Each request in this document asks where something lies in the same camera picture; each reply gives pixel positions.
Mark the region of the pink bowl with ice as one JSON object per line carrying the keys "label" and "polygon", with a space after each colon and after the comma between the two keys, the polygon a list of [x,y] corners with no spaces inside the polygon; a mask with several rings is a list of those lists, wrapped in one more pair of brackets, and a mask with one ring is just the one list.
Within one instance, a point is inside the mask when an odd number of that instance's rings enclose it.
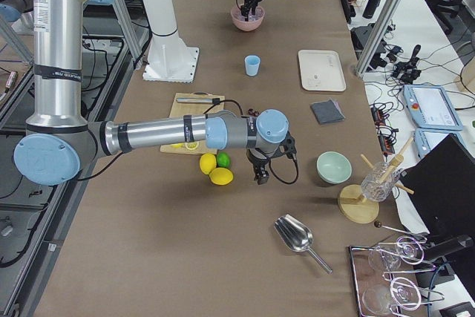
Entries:
{"label": "pink bowl with ice", "polygon": [[247,22],[246,17],[243,17],[241,15],[240,9],[238,8],[237,5],[235,5],[230,11],[232,22],[235,25],[235,27],[244,32],[250,32],[259,28],[263,22],[263,19],[266,13],[263,7],[261,7],[260,5],[258,5],[258,7],[260,10],[260,18],[256,22]]}

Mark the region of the blue teach pendant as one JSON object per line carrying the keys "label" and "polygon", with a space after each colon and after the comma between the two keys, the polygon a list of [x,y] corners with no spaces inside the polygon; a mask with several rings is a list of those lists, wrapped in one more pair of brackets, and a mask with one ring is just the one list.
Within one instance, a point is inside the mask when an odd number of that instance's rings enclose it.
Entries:
{"label": "blue teach pendant", "polygon": [[419,159],[423,159],[432,149],[434,149],[446,136],[453,134],[461,144],[465,144],[461,135],[456,131],[444,131],[428,128],[417,128],[414,131],[413,139],[416,145]]}
{"label": "blue teach pendant", "polygon": [[439,85],[405,85],[403,97],[410,116],[419,128],[462,131],[445,89]]}

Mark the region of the lemon half slice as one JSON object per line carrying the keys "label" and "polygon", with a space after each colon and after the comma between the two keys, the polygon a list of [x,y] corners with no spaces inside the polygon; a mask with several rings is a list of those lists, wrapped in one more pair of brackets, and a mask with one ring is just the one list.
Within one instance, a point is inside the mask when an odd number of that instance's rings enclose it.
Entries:
{"label": "lemon half slice", "polygon": [[190,151],[196,150],[198,146],[199,146],[199,142],[185,143],[186,149]]}

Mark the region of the black handled metal knife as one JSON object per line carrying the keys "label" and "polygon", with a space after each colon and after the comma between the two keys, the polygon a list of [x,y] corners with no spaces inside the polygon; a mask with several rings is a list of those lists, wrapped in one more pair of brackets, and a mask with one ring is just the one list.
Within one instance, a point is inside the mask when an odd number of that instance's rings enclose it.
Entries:
{"label": "black handled metal knife", "polygon": [[212,97],[212,98],[184,98],[179,97],[175,100],[178,103],[184,104],[203,104],[203,105],[216,105],[220,103],[219,97]]}

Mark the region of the dark red cherries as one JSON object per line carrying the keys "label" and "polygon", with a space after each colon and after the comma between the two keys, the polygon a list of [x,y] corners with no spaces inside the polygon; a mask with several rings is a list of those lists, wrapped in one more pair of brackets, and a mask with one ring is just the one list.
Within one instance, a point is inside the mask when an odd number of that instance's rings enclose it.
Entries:
{"label": "dark red cherries", "polygon": [[254,110],[254,109],[252,109],[252,108],[250,108],[250,109],[248,110],[248,115],[249,115],[249,116],[257,117],[259,114],[260,114],[259,111],[256,111],[256,110]]}

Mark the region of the black monitor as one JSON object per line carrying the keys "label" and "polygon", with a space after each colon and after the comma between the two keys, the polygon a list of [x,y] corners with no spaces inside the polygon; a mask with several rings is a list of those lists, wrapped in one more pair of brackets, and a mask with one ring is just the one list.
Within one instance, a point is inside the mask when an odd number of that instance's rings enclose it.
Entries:
{"label": "black monitor", "polygon": [[414,190],[410,201],[430,234],[474,237],[474,157],[455,135],[405,169],[401,181]]}

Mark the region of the wooden cutting board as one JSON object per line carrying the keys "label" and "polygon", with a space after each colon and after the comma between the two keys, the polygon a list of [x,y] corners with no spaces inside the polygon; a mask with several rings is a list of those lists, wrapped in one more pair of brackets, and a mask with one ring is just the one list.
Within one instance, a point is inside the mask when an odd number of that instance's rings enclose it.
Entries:
{"label": "wooden cutting board", "polygon": [[[176,102],[176,98],[184,97],[184,98],[212,98],[212,97],[219,97],[220,100],[225,99],[224,95],[217,95],[217,94],[205,94],[205,93],[176,93],[174,97],[174,101],[171,107],[171,111],[169,116],[170,117],[182,117],[185,114],[190,115],[199,115],[208,110],[212,105],[203,105],[203,104],[184,104]],[[196,150],[190,151],[187,150],[185,147],[185,143],[174,143],[170,145],[163,145],[160,146],[160,151],[162,153],[169,153],[169,154],[192,154],[192,155],[201,155],[205,153],[216,154],[217,149],[215,148],[208,148],[206,146],[206,141],[201,140],[198,141],[199,146]]]}

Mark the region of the metal ice scoop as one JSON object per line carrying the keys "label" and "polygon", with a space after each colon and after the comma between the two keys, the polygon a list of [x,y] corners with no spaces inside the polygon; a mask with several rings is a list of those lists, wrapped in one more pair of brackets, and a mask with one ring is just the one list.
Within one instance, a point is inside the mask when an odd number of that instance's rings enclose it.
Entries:
{"label": "metal ice scoop", "polygon": [[274,227],[283,242],[293,252],[308,252],[326,273],[333,273],[330,265],[312,249],[312,232],[305,224],[293,216],[285,214],[274,222]]}

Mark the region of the beige plastic tray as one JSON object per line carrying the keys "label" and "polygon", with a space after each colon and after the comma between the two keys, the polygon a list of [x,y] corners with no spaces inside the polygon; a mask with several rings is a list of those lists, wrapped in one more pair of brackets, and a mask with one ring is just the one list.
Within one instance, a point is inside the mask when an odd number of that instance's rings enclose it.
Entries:
{"label": "beige plastic tray", "polygon": [[343,92],[344,72],[334,50],[299,50],[301,86],[306,91]]}

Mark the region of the yellow lemon front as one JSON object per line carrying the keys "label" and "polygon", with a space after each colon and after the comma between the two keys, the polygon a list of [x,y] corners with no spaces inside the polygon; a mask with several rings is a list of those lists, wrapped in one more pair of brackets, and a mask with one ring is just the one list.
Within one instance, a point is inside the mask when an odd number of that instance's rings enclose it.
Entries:
{"label": "yellow lemon front", "polygon": [[211,173],[209,174],[209,178],[213,184],[218,186],[225,186],[233,181],[234,175],[227,168],[217,167],[216,169],[211,171]]}

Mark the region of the yellow lemon near lime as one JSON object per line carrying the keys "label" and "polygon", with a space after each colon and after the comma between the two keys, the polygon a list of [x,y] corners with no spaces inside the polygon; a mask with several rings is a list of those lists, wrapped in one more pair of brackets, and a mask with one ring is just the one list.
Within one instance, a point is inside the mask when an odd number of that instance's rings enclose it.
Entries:
{"label": "yellow lemon near lime", "polygon": [[213,170],[217,168],[216,156],[211,153],[203,154],[200,157],[199,167],[202,173],[209,175]]}

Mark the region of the aluminium frame post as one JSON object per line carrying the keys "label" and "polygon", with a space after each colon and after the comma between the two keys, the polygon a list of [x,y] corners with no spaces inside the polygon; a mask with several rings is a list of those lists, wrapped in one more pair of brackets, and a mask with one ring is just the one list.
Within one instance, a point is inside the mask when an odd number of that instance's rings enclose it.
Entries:
{"label": "aluminium frame post", "polygon": [[376,53],[376,49],[384,35],[384,32],[389,25],[390,20],[393,17],[399,3],[401,0],[386,0],[379,17],[373,27],[373,30],[369,36],[367,44],[364,46],[364,49],[358,59],[358,63],[355,68],[355,75],[362,78],[364,73],[367,71],[367,67],[370,64],[370,60],[373,58]]}

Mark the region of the grey folded cloth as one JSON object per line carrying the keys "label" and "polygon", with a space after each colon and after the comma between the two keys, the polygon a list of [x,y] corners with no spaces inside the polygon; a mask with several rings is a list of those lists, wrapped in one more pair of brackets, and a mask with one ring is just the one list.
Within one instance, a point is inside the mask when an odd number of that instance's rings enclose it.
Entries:
{"label": "grey folded cloth", "polygon": [[341,122],[345,119],[339,104],[333,99],[323,102],[314,102],[310,105],[310,108],[319,124]]}

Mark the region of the clear textured glass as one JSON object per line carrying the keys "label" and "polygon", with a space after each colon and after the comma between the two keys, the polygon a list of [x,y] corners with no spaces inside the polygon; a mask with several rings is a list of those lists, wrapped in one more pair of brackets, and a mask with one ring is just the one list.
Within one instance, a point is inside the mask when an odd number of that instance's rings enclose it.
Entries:
{"label": "clear textured glass", "polygon": [[388,164],[377,162],[361,183],[362,194],[373,202],[384,201],[392,192],[395,183],[399,180],[401,170],[396,169],[385,180],[381,177],[387,171]]}

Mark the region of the wooden cup tree stand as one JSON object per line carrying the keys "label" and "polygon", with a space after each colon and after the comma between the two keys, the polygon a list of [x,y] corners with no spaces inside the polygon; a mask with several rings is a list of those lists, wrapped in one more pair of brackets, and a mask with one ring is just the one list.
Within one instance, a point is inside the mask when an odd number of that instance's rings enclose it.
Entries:
{"label": "wooden cup tree stand", "polygon": [[[382,180],[385,180],[387,176],[395,171],[404,161],[403,154],[412,142],[413,137],[410,137],[403,145],[402,149],[394,155],[393,159],[389,163],[387,163],[388,169],[381,177]],[[363,154],[361,154],[361,158],[370,167],[371,171],[375,164],[372,164]],[[395,183],[396,187],[406,191],[409,194],[414,193],[414,190],[405,187],[403,184],[398,183],[398,181]],[[338,196],[339,209],[346,218],[355,223],[373,222],[379,215],[379,203],[380,202],[373,202],[364,197],[361,190],[361,184],[345,186]]]}

